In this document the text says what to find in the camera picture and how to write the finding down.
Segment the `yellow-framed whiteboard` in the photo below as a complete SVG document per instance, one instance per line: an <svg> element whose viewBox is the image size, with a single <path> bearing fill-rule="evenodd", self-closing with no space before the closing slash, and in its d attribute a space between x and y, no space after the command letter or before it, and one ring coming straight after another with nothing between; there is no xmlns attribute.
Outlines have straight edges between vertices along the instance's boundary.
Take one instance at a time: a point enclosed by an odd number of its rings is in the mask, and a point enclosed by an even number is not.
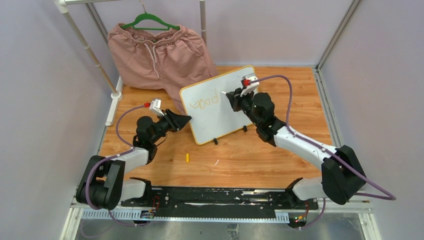
<svg viewBox="0 0 424 240"><path fill-rule="evenodd" d="M244 76L255 74L247 65L218 76L183 87L180 98L185 113L192 117L190 128L197 145L203 145L253 123L242 113L234 112L228 98L221 92L242 88Z"/></svg>

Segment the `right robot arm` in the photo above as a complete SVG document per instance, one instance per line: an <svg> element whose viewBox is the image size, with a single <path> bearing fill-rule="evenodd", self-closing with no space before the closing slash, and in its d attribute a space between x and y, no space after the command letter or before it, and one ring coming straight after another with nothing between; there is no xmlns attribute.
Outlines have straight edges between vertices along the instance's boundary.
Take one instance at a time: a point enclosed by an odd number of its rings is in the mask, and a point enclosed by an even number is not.
<svg viewBox="0 0 424 240"><path fill-rule="evenodd" d="M365 173L354 150L335 147L294 131L275 116L275 105L266 92L242 95L242 89L225 93L234 112L242 112L255 125L258 137L313 164L320 177L298 178L287 188L286 204L298 209L306 200L329 198L344 205L365 185Z"/></svg>

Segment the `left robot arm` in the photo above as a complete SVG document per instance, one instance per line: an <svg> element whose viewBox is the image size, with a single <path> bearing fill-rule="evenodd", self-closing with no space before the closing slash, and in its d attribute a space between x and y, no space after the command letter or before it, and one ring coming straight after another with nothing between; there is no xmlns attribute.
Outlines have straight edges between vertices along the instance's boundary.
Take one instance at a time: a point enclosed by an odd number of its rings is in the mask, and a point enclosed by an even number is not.
<svg viewBox="0 0 424 240"><path fill-rule="evenodd" d="M126 173L150 164L158 151L158 140L169 132L182 130L192 119L170 109L162 111L157 121L142 116L136 122L135 136L130 148L111 156L93 155L87 163L77 187L75 199L94 210L113 210L120 202L134 199L140 206L153 201L152 184L142 178L125 180Z"/></svg>

